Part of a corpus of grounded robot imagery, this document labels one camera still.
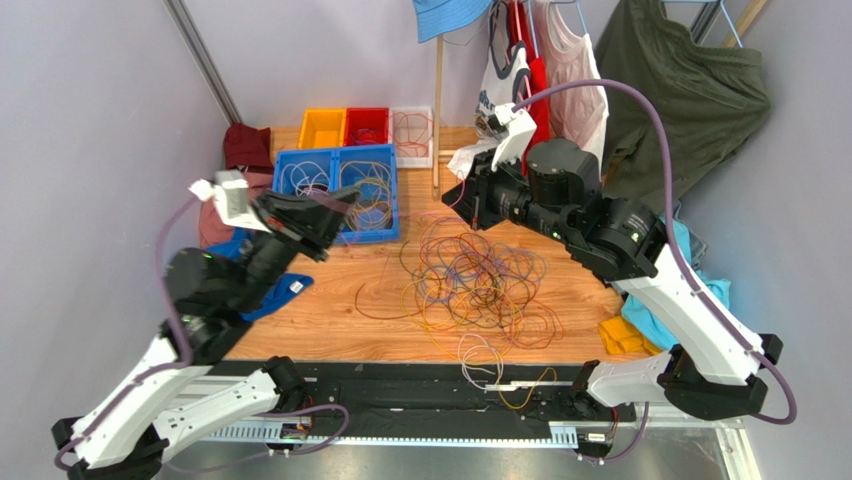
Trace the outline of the olive green shirt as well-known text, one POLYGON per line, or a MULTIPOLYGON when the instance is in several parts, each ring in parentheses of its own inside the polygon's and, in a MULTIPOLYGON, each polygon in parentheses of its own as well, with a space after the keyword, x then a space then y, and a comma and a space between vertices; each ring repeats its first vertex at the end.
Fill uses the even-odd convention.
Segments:
MULTIPOLYGON (((759 51, 698 45, 659 1, 619 2, 594 55, 602 78, 638 90, 658 112, 674 200, 736 156, 771 112, 759 51)), ((631 95, 612 87, 605 93, 603 192, 662 212, 663 163, 653 124, 631 95)))

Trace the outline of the blue double bin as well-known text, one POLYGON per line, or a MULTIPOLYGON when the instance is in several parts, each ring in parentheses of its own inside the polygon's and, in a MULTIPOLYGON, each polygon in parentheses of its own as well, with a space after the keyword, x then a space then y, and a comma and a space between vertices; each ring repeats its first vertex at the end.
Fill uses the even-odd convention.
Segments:
POLYGON ((347 246, 400 238, 398 176, 390 144, 281 150, 275 154, 272 189, 307 196, 358 187, 361 197, 336 242, 347 246))

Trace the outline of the cyan cloth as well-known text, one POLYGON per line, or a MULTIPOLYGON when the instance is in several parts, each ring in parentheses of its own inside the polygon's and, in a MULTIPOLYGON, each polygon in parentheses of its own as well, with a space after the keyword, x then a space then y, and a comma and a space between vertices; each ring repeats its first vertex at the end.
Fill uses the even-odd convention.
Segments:
MULTIPOLYGON (((696 275, 707 285, 709 290, 726 307, 730 307, 731 281, 728 279, 708 278, 700 269, 701 262, 707 251, 707 244, 693 234, 677 215, 673 217, 674 233, 677 245, 684 258, 695 271, 696 275)), ((621 316, 648 339, 658 350, 667 350, 678 343, 677 338, 635 295, 628 295, 621 309, 621 316)))

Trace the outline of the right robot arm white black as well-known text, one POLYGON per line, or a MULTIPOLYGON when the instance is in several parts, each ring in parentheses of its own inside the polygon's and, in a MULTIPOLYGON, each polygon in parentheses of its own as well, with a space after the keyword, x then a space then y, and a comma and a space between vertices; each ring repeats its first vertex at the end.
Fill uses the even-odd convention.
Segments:
POLYGON ((475 230, 510 221, 561 243, 674 335, 673 347, 644 360, 585 363, 572 385, 575 398, 603 407, 666 402, 702 420, 761 411, 768 388, 758 372, 777 362, 782 341, 716 317, 722 303, 698 288, 690 266, 678 264, 678 245, 651 209, 604 197, 597 158, 570 140, 535 145, 525 170, 494 166, 493 156, 476 155, 442 202, 475 230))

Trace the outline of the metal corner post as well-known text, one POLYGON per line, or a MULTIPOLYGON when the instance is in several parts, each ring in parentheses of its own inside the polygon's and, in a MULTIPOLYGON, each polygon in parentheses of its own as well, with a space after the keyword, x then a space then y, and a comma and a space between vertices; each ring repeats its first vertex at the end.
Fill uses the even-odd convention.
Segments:
POLYGON ((242 123, 243 118, 236 102, 215 64, 186 2, 183 0, 164 0, 163 4, 188 47, 225 119, 230 124, 242 123))

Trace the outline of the wooden rack pole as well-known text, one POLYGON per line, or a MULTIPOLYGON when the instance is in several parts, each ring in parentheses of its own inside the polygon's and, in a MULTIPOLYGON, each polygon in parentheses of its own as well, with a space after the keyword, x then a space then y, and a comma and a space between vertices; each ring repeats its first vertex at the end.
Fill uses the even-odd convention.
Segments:
POLYGON ((442 88, 443 88, 443 55, 444 55, 444 35, 439 34, 436 40, 435 53, 435 89, 433 103, 433 150, 432 150, 432 198, 435 201, 440 199, 441 195, 441 173, 440 173, 440 135, 441 135, 441 106, 442 106, 442 88))

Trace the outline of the white printed shirt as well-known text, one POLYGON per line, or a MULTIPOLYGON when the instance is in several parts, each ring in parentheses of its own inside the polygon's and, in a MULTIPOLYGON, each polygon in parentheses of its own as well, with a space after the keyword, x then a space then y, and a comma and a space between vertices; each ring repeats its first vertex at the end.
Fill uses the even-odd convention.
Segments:
POLYGON ((519 42, 514 48, 510 47, 506 26, 508 6, 508 1, 492 1, 490 8, 483 14, 487 17, 488 43, 486 64, 474 110, 475 129, 482 146, 497 142, 496 132, 488 125, 495 107, 521 99, 522 85, 530 76, 524 43, 519 42))

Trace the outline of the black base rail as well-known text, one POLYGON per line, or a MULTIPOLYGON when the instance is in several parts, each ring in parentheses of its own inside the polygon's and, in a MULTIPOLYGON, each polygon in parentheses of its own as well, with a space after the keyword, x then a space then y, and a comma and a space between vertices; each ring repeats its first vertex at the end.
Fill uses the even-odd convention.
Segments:
POLYGON ((557 375, 538 382, 534 366, 509 366, 502 391, 475 388, 459 366, 429 363, 297 362, 305 379, 305 399, 314 405, 339 404, 315 416, 313 434, 341 430, 342 439, 521 440, 542 441, 551 427, 609 430, 613 420, 632 421, 621 407, 612 411, 575 397, 570 382, 578 368, 559 366, 557 375))

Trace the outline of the yellow cloth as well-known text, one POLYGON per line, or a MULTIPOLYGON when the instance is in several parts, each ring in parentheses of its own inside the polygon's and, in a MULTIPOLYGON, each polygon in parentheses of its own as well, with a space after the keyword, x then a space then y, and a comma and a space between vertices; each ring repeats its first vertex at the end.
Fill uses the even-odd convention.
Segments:
POLYGON ((644 353, 653 356, 662 352, 650 339, 621 316, 600 322, 598 334, 605 351, 610 355, 644 353))

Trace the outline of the blue bucket hat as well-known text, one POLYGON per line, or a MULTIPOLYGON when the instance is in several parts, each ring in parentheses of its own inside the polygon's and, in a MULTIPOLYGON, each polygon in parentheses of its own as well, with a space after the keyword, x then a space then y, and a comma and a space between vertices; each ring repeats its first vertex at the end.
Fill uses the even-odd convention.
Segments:
POLYGON ((413 0, 417 40, 425 43, 473 23, 491 6, 490 0, 413 0))

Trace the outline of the pink cloth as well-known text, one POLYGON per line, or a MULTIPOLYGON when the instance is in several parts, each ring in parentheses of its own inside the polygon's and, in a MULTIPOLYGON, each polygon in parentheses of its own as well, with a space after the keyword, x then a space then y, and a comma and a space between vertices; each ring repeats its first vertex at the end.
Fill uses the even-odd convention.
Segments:
MULTIPOLYGON (((255 199, 272 186, 273 175, 270 173, 249 171, 244 176, 249 186, 249 200, 255 199)), ((213 200, 208 200, 202 204, 199 216, 199 238, 202 248, 230 241, 234 230, 233 226, 222 222, 213 200)))

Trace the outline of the pink tank top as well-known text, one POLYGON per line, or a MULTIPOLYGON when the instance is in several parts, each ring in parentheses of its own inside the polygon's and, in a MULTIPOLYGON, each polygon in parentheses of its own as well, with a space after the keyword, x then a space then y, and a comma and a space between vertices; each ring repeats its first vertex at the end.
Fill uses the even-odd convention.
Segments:
MULTIPOLYGON (((601 78, 590 35, 575 34, 555 3, 533 2, 532 17, 550 87, 601 78)), ((609 104, 602 86, 577 87, 551 95, 549 113, 556 134, 603 159, 609 104)))

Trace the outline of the dark red cloth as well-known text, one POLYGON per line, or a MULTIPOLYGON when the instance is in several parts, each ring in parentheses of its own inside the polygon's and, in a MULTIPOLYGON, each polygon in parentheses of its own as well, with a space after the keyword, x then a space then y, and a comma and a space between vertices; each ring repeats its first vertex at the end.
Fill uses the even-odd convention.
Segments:
POLYGON ((256 129, 233 123, 223 138, 225 168, 250 173, 272 174, 272 132, 270 128, 256 129))

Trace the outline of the yellow small bin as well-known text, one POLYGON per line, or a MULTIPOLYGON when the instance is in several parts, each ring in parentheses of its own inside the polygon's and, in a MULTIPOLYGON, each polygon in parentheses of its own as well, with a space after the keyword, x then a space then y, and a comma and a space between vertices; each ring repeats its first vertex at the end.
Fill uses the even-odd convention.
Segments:
POLYGON ((298 149, 336 148, 344 144, 345 109, 306 109, 298 149))

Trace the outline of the red garment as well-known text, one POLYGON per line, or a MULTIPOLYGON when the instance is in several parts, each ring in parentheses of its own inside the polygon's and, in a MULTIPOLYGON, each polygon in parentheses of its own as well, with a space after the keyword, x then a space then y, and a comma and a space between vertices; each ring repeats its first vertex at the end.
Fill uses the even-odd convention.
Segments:
MULTIPOLYGON (((530 76, 529 80, 522 85, 521 95, 523 98, 527 98, 543 91, 548 86, 544 60, 538 54, 536 35, 532 32, 531 11, 520 1, 510 1, 506 26, 510 47, 514 48, 519 42, 523 42, 525 45, 530 76)), ((536 144, 551 138, 548 101, 535 102, 528 107, 527 111, 536 122, 537 128, 521 160, 521 173, 524 176, 528 174, 527 153, 529 150, 536 144)))

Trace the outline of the blue cloth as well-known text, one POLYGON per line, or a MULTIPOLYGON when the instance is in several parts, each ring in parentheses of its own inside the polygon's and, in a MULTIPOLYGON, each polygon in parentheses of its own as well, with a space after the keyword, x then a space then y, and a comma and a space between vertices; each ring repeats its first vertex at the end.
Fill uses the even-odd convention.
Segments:
MULTIPOLYGON (((256 233, 242 228, 199 228, 200 246, 203 249, 232 260, 240 256, 241 249, 255 236, 256 233)), ((241 316, 246 322, 254 322, 271 315, 304 294, 314 284, 314 278, 309 275, 285 273, 264 296, 259 308, 242 313, 241 316)))

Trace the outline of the red small bin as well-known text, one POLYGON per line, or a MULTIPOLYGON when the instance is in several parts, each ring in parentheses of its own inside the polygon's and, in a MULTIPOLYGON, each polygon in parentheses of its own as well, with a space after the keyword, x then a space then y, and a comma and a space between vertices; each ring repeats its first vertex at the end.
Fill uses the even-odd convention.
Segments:
POLYGON ((344 146, 387 144, 390 110, 387 107, 347 108, 344 126, 344 146))

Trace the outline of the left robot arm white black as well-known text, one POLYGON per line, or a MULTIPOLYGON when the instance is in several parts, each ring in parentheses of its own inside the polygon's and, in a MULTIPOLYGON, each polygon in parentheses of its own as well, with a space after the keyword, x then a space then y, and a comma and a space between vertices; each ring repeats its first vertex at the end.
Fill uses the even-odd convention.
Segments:
POLYGON ((212 201, 224 223, 252 236, 233 259, 184 248, 159 266, 169 314, 143 357, 91 413, 53 426, 55 464, 71 479, 150 479, 178 453, 235 422, 317 412, 287 357, 273 357, 192 403, 175 406, 174 400, 250 330, 245 315, 261 307, 296 257, 327 259, 360 190, 251 197, 239 181, 200 180, 192 192, 212 201))

